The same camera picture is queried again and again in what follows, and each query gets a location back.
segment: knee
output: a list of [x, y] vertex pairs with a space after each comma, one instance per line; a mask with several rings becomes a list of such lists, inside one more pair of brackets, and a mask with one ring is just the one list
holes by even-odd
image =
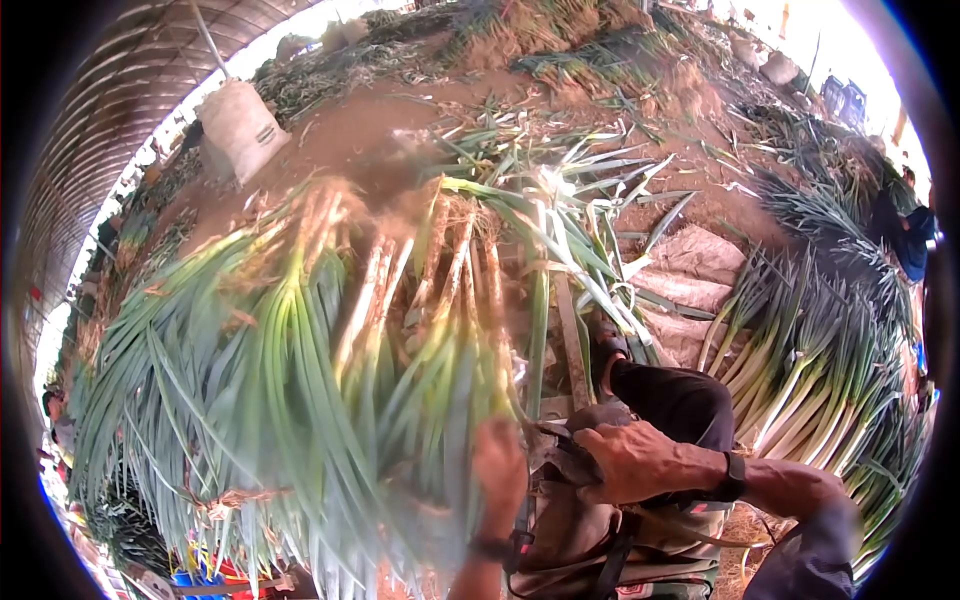
[[733, 418], [733, 398], [727, 386], [710, 377], [704, 382], [703, 402], [708, 412], [716, 417]]

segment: blue shirt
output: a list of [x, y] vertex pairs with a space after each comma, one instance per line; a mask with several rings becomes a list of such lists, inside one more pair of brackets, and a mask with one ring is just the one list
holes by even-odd
[[827, 504], [770, 551], [743, 600], [849, 600], [851, 561], [862, 541], [855, 507], [850, 502]]

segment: yellow object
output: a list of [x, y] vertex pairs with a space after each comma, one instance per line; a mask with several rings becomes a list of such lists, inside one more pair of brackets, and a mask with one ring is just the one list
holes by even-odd
[[786, 20], [790, 18], [790, 3], [783, 3], [783, 22], [780, 24], [780, 39], [786, 39]]
[[156, 163], [147, 167], [146, 173], [143, 174], [143, 179], [147, 182], [147, 185], [153, 185], [154, 181], [160, 179], [160, 168], [156, 166]]

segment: wristwatch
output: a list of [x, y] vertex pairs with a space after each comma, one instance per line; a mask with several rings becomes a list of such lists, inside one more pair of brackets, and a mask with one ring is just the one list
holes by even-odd
[[534, 542], [534, 535], [515, 529], [505, 540], [474, 538], [467, 546], [468, 552], [491, 563], [500, 563], [508, 575], [516, 573], [524, 546]]
[[474, 538], [467, 546], [469, 553], [491, 563], [504, 564], [514, 556], [512, 540], [484, 540]]
[[727, 476], [723, 482], [713, 491], [713, 500], [717, 502], [734, 502], [747, 490], [747, 483], [744, 481], [746, 466], [743, 463], [743, 457], [724, 452], [727, 457]]

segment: metal roof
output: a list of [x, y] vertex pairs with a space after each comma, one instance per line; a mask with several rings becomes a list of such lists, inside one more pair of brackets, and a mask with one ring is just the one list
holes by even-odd
[[[197, 0], [225, 59], [321, 0]], [[30, 187], [20, 276], [60, 304], [85, 233], [144, 140], [216, 68], [187, 0], [134, 2], [104, 30], [64, 96]], [[27, 337], [38, 339], [42, 319]]]

